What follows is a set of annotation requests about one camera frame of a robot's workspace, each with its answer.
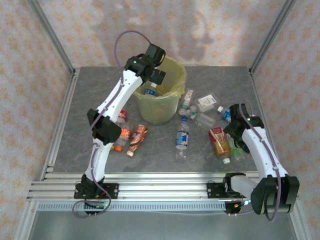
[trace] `wall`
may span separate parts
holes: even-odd
[[[138,30],[184,64],[250,66],[285,0],[40,0],[74,67],[115,66]],[[124,65],[148,44],[120,41]]]
[[[70,76],[26,0],[0,12],[0,239],[12,239]]]
[[[254,76],[283,166],[320,236],[320,7],[297,1]]]

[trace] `patterned wallpaper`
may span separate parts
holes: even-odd
[[[320,7],[297,1],[254,76],[283,166],[320,236]]]
[[[74,67],[115,66],[137,30],[184,64],[250,66],[285,0],[40,0]],[[119,43],[124,65],[148,44]]]
[[[69,73],[26,0],[0,1],[0,239],[38,178]]]

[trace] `gray tabletop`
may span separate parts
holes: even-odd
[[[220,104],[225,107],[247,99],[251,101],[255,114],[260,116],[246,67],[187,66],[186,72],[186,87],[196,91],[196,98],[213,92],[219,98]],[[119,80],[120,73],[121,70],[117,67],[81,68],[53,172],[84,173],[87,169],[91,151],[75,160],[89,128],[87,112],[90,108],[96,109],[106,99]],[[257,171],[250,154],[246,154],[243,161],[224,164],[215,155],[208,132],[191,120],[188,121],[190,131],[187,160],[176,160],[175,141],[181,122],[178,113],[166,125],[150,125],[141,118],[134,96],[131,96],[125,105],[125,110],[133,131],[138,124],[143,124],[148,127],[148,132],[133,157],[126,155],[126,148],[123,152],[111,151],[106,162],[106,173]],[[216,120],[216,126],[224,128],[228,125],[221,119],[216,108],[205,114]]]

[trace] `trash can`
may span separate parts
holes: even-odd
[[[156,90],[163,95],[144,95],[145,89],[151,86],[150,81],[133,93],[136,96],[141,117],[152,125],[163,125],[173,118],[179,99],[185,92],[187,79],[185,67],[170,57],[165,57],[158,69],[166,72],[162,84],[156,87]]]

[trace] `yellow plastic bin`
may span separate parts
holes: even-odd
[[[150,81],[133,93],[136,96],[141,117],[152,125],[163,125],[173,118],[179,99],[185,93],[187,79],[185,67],[170,57],[165,57],[158,69],[166,72],[162,84],[156,87],[157,91],[163,95],[144,95],[145,89],[151,85]]]

